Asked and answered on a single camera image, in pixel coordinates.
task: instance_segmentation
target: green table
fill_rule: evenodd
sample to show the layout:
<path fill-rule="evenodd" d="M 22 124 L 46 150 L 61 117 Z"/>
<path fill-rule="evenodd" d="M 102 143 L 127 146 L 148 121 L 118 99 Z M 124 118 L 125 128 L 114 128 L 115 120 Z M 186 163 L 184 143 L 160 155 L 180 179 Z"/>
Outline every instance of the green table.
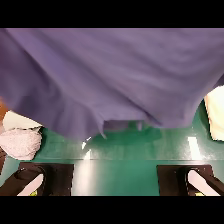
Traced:
<path fill-rule="evenodd" d="M 189 128 L 137 131 L 131 122 L 128 130 L 106 136 L 91 138 L 82 149 L 82 142 L 45 129 L 33 162 L 74 164 L 72 195 L 159 195 L 159 164 L 211 164 L 224 181 L 224 143 L 211 139 L 203 102 Z M 6 159 L 0 185 L 18 165 Z"/>

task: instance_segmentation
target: purple cloth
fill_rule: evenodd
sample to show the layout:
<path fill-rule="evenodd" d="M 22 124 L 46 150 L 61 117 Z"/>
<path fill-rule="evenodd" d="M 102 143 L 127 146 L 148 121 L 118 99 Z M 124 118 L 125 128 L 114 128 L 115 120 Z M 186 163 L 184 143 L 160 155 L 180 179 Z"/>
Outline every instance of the purple cloth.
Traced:
<path fill-rule="evenodd" d="M 0 29 L 0 95 L 73 139 L 128 120 L 186 127 L 222 74 L 222 28 Z"/>

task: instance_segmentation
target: blue-purple fabric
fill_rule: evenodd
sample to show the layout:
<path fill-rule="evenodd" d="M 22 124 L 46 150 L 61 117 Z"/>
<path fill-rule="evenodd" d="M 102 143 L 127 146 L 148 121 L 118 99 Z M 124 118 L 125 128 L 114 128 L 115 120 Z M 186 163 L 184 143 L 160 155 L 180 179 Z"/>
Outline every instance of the blue-purple fabric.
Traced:
<path fill-rule="evenodd" d="M 222 28 L 0 29 L 0 96 L 73 139 L 186 127 L 223 74 Z"/>

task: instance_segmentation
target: black mat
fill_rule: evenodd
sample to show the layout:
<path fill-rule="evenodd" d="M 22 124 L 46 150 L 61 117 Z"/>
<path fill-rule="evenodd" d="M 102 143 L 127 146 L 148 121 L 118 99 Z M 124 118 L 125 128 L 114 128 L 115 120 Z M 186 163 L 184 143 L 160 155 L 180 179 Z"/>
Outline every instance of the black mat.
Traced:
<path fill-rule="evenodd" d="M 73 164 L 57 164 L 57 163 L 30 163 L 21 162 L 19 169 L 30 168 L 33 166 L 47 166 L 53 171 L 51 177 L 51 193 L 49 196 L 71 196 Z"/>
<path fill-rule="evenodd" d="M 180 183 L 177 178 L 177 170 L 181 167 L 195 167 L 213 175 L 211 165 L 157 165 L 160 196 L 182 196 Z M 197 189 L 190 188 L 190 196 L 195 196 Z"/>

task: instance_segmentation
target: white cloth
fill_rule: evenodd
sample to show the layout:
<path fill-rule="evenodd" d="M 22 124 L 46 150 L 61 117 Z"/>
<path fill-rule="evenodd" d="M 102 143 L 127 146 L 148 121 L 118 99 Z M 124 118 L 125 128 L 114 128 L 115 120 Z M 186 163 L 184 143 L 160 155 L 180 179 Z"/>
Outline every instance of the white cloth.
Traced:
<path fill-rule="evenodd" d="M 5 131 L 9 131 L 14 128 L 30 129 L 40 127 L 42 125 L 27 117 L 16 114 L 13 111 L 8 111 L 3 119 L 3 126 Z"/>
<path fill-rule="evenodd" d="M 212 139 L 224 141 L 224 86 L 215 88 L 204 99 Z"/>
<path fill-rule="evenodd" d="M 0 135 L 0 146 L 14 159 L 32 160 L 40 149 L 41 139 L 37 131 L 14 129 Z"/>

